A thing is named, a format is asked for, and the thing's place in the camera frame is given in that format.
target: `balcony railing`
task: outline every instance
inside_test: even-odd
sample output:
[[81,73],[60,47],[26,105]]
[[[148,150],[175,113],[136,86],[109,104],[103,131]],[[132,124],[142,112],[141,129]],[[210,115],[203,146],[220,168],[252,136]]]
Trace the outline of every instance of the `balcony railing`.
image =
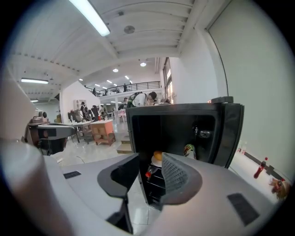
[[154,82],[145,82],[145,83],[133,83],[126,85],[126,89],[124,89],[124,85],[112,87],[104,90],[97,91],[96,95],[97,97],[107,96],[111,94],[118,94],[118,93],[124,93],[124,92],[130,92],[130,91],[136,91],[136,90],[145,90],[145,89],[159,89],[160,88],[160,81],[154,81]]

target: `white wall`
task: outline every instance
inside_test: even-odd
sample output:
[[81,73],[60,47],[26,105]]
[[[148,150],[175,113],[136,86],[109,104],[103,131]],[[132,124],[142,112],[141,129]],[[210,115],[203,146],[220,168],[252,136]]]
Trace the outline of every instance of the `white wall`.
[[50,122],[54,122],[56,116],[59,114],[59,103],[36,103],[35,106],[43,112],[46,112],[47,118]]
[[295,59],[280,31],[249,1],[235,0],[210,28],[229,95],[245,105],[247,151],[289,179],[295,167]]
[[199,103],[218,97],[217,77],[203,33],[194,29],[179,58],[170,58],[175,103]]
[[91,109],[93,105],[100,105],[99,97],[95,97],[87,88],[77,81],[63,89],[59,95],[60,114],[63,123],[68,122],[68,112],[74,110],[74,100],[86,100],[86,105],[89,109]]

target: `person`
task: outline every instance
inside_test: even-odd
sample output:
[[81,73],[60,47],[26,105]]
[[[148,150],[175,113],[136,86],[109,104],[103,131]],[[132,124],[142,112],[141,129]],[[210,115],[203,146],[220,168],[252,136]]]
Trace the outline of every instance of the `person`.
[[83,118],[85,118],[85,103],[84,102],[82,102],[81,103],[81,108],[80,108],[80,111],[82,111],[82,115],[83,115]]
[[127,107],[152,106],[156,98],[157,94],[155,92],[151,92],[149,94],[137,92],[130,96]]

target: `floor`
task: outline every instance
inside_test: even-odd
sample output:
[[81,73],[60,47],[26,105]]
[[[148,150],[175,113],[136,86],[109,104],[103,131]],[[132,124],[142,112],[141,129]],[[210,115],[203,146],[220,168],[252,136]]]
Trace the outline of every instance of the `floor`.
[[[83,164],[119,156],[120,154],[117,153],[116,149],[120,146],[122,138],[128,135],[127,123],[116,124],[113,121],[113,128],[116,141],[111,146],[104,144],[97,146],[95,142],[87,144],[83,140],[78,143],[75,138],[73,141],[69,138],[65,150],[54,155],[56,159],[62,158],[59,165]],[[138,179],[135,180],[128,192],[128,199],[133,233],[138,235],[154,222],[160,211],[145,203]]]

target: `staircase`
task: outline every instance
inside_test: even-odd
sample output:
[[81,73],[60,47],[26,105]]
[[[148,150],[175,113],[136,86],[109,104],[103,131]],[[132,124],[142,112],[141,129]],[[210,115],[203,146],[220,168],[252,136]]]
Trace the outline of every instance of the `staircase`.
[[129,136],[124,136],[121,140],[121,145],[117,148],[117,153],[119,154],[127,154],[127,153],[133,153],[131,150],[131,144],[130,144],[130,138]]

